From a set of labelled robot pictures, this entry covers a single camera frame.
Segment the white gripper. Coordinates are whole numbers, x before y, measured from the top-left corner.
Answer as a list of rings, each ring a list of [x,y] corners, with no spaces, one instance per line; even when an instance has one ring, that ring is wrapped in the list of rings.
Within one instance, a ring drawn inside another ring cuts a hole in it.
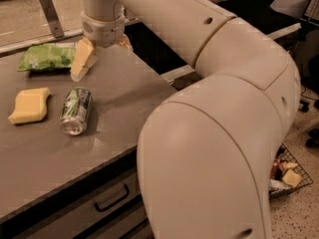
[[[124,34],[124,15],[121,15],[115,20],[100,21],[82,12],[81,22],[86,38],[81,39],[76,47],[76,53],[71,67],[71,79],[74,82],[79,82],[98,61],[99,57],[94,44],[107,48],[118,43],[130,51],[133,50],[129,37]]]

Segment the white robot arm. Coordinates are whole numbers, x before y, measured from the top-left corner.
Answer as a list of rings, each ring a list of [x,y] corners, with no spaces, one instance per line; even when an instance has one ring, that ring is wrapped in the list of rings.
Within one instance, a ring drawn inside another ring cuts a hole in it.
[[[199,74],[140,133],[138,177],[157,239],[272,239],[270,171],[299,107],[291,56],[208,0],[82,0],[95,45],[131,12]]]

